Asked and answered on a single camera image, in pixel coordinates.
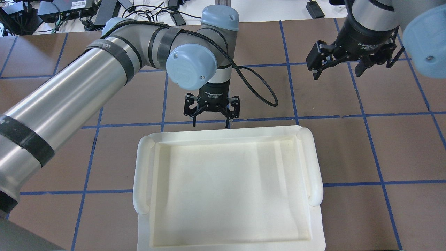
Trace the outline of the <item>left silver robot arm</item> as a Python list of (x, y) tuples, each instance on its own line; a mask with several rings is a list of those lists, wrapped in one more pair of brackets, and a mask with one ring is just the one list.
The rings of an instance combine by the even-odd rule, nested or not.
[(164, 70), (185, 90), (226, 84), (239, 31), (227, 5), (202, 11), (202, 27), (113, 18), (102, 37), (37, 90), (1, 114), (1, 250), (59, 251), (62, 247), (5, 219), (22, 186), (144, 66)]

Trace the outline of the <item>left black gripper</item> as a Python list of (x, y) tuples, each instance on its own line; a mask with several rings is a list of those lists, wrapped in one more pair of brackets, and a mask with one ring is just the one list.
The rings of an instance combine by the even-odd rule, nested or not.
[(230, 81), (222, 83), (207, 82), (199, 89), (199, 95), (185, 95), (184, 115), (192, 119), (196, 127), (197, 116), (202, 112), (220, 112), (225, 116), (225, 129), (229, 128), (232, 119), (240, 116), (240, 97), (228, 98)]

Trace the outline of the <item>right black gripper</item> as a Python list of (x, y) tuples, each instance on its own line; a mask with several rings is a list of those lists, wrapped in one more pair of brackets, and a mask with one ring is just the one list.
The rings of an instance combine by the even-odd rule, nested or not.
[(378, 65), (392, 58), (396, 48), (395, 28), (388, 31), (376, 31), (363, 27), (353, 17), (347, 17), (334, 44), (316, 41), (306, 57), (306, 65), (312, 72), (313, 79), (319, 79), (322, 72), (328, 67), (334, 67), (337, 59), (350, 55), (350, 60), (357, 60), (355, 76), (360, 77), (373, 63)]

